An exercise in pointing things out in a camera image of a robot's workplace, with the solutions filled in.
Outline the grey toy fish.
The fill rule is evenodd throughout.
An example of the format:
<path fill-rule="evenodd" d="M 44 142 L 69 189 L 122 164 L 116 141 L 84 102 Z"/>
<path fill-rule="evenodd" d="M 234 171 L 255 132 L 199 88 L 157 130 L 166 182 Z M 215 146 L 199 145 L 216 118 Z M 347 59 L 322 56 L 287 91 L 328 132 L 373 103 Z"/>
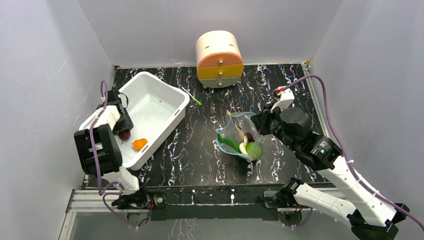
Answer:
<path fill-rule="evenodd" d="M 232 122 L 233 122 L 233 125 L 234 125 L 236 133 L 237 133 L 237 139 L 241 143 L 244 140 L 245 133 L 242 130 L 242 128 L 241 128 L 236 117 L 232 118 Z"/>

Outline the clear zip top bag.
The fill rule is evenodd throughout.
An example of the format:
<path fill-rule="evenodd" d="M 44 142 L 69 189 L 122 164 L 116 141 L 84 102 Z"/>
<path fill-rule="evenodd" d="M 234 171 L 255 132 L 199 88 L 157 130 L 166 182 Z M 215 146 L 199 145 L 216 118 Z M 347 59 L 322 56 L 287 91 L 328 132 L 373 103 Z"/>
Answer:
<path fill-rule="evenodd" d="M 226 112 L 226 125 L 218 132 L 216 139 L 222 152 L 249 162 L 261 157 L 261 137 L 251 120 L 254 115 L 251 111 Z"/>

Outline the green toy apple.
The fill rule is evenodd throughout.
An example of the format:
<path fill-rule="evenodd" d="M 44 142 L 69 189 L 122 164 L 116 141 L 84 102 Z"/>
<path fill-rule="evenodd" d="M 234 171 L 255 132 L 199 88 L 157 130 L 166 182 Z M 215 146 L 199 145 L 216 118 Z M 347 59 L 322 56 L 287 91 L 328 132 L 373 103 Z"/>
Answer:
<path fill-rule="evenodd" d="M 257 160 L 262 155 L 262 148 L 255 142 L 247 143 L 245 150 L 252 161 Z"/>

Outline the white plastic bin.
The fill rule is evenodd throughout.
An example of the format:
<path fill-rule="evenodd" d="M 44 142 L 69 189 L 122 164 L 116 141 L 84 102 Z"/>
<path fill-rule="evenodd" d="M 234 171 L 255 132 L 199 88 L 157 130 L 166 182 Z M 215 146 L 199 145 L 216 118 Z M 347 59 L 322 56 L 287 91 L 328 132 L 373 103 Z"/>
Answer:
<path fill-rule="evenodd" d="M 136 74 L 119 89 L 128 96 L 126 110 L 134 124 L 131 137 L 118 140 L 127 169 L 139 170 L 167 139 L 186 115 L 190 97 L 183 90 L 168 85 L 146 71 Z M 132 142 L 147 139 L 141 151 L 135 151 Z"/>

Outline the cream toy garlic piece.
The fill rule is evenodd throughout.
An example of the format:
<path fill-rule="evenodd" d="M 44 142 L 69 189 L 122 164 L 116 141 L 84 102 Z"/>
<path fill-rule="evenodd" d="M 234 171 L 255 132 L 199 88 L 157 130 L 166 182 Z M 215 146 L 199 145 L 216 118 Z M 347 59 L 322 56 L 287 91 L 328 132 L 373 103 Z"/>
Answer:
<path fill-rule="evenodd" d="M 248 137 L 247 136 L 244 136 L 243 142 L 241 142 L 240 145 L 239 145 L 239 150 L 240 150 L 240 153 L 241 154 L 243 154 L 243 155 L 248 155 L 249 154 L 247 152 L 247 145 L 248 145 L 248 143 L 249 143 Z"/>

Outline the green toy chili pepper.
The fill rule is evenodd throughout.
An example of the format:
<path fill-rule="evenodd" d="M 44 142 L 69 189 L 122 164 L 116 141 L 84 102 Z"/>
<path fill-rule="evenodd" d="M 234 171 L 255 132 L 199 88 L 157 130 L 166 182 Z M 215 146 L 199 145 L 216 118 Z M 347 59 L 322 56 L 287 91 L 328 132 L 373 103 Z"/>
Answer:
<path fill-rule="evenodd" d="M 222 137 L 220 133 L 217 134 L 217 141 L 220 144 L 226 144 L 226 145 L 230 146 L 237 153 L 241 153 L 240 147 L 239 147 L 239 145 L 237 143 L 235 143 L 233 140 L 231 140 L 229 138 Z"/>

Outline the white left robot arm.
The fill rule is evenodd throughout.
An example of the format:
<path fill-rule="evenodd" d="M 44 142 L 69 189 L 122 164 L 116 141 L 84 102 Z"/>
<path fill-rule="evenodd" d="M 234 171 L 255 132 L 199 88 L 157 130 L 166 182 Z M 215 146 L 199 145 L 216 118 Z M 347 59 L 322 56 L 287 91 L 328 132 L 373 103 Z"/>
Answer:
<path fill-rule="evenodd" d="M 149 203 L 149 194 L 140 189 L 139 180 L 124 167 L 118 144 L 118 140 L 129 138 L 134 127 L 122 95 L 109 90 L 73 137 L 84 173 L 97 177 L 99 187 L 102 180 L 108 181 L 123 195 L 130 195 L 135 207 L 144 208 Z"/>

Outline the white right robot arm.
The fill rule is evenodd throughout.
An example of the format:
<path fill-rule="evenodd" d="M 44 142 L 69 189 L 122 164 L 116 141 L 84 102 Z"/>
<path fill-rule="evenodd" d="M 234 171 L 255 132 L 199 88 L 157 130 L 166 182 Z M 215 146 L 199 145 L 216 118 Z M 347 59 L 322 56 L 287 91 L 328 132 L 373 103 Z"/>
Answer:
<path fill-rule="evenodd" d="M 300 108 L 271 110 L 267 106 L 252 116 L 260 135 L 273 135 L 295 153 L 296 158 L 328 179 L 343 193 L 341 199 L 317 190 L 292 177 L 275 195 L 274 204 L 286 207 L 302 205 L 316 209 L 350 228 L 360 240 L 393 240 L 399 229 L 396 223 L 406 219 L 409 208 L 394 206 L 370 193 L 355 179 L 342 149 L 330 138 L 312 131 L 312 119 Z"/>

